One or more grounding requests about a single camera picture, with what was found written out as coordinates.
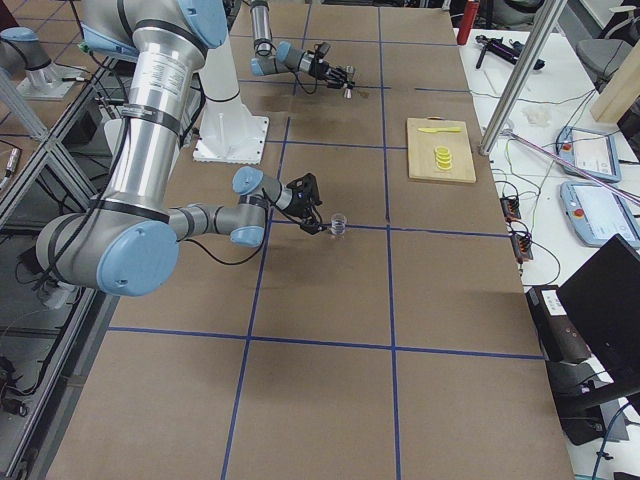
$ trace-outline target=small glass cup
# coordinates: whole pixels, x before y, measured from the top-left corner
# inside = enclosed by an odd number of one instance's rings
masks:
[[[331,215],[331,234],[336,237],[342,237],[347,230],[347,217],[342,213],[334,213]]]

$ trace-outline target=chair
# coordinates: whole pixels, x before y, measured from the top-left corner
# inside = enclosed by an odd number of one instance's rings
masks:
[[[504,27],[533,23],[544,0],[493,0],[492,22]]]
[[[576,45],[576,54],[595,79],[598,87],[606,84],[620,68],[624,59],[631,52],[632,45],[624,40],[612,39],[611,36],[623,28],[628,29],[628,37],[635,44],[640,38],[640,17],[635,14],[640,9],[633,5],[613,7],[613,13],[627,13],[627,18],[611,28],[604,38],[582,40]]]

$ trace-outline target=wooden cutting board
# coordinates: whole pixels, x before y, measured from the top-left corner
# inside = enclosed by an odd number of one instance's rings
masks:
[[[459,133],[423,133],[421,127],[460,127]],[[469,134],[465,122],[453,120],[429,120],[426,118],[407,119],[407,139],[409,145],[409,178],[414,180],[435,180],[438,182],[475,183],[476,171],[469,145]],[[452,154],[452,168],[441,170],[436,164],[435,148],[447,147]]]

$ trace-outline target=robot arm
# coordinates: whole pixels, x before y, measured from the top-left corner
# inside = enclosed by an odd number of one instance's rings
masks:
[[[43,229],[36,245],[43,278],[50,274],[113,295],[139,296],[169,278],[179,239],[219,233],[259,246],[270,206],[301,218],[310,233],[324,229],[314,215],[321,203],[317,187],[284,186],[249,167],[234,178],[236,207],[164,208],[192,75],[204,66],[207,50],[226,41],[227,26],[220,1],[157,0],[149,10],[143,0],[85,2],[89,45],[137,57],[137,66],[110,181],[87,213],[59,217]]]
[[[309,76],[327,83],[328,88],[345,89],[345,98],[351,98],[355,87],[353,77],[355,68],[331,66],[325,60],[331,45],[322,42],[313,50],[295,48],[289,42],[280,42],[274,47],[269,24],[269,5],[266,0],[251,2],[251,26],[255,58],[251,60],[251,71],[256,76],[277,73],[304,72]]]

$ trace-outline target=blue joint cap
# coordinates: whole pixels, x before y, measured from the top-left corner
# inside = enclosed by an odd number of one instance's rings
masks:
[[[262,71],[262,67],[260,66],[260,62],[258,62],[257,58],[251,59],[251,73],[256,77],[264,76],[264,72]]]
[[[122,232],[100,258],[96,280],[111,295],[139,297],[166,282],[178,262],[173,229],[147,220]]]
[[[140,52],[138,52],[136,48],[107,37],[84,23],[82,24],[82,31],[84,32],[84,41],[91,50],[129,62],[136,62],[138,60]]]
[[[264,173],[261,170],[253,167],[242,167],[233,176],[231,186],[238,195],[248,195],[258,188],[263,178]]]
[[[263,237],[263,227],[240,227],[231,232],[231,241],[243,247],[259,247]]]
[[[0,33],[0,38],[11,42],[37,42],[38,35],[27,27],[11,27]]]
[[[222,2],[177,0],[185,20],[208,48],[218,48],[227,40],[227,16]]]
[[[280,42],[276,49],[276,60],[280,63],[284,63],[287,55],[289,55],[289,50],[291,50],[291,44],[289,42]]]

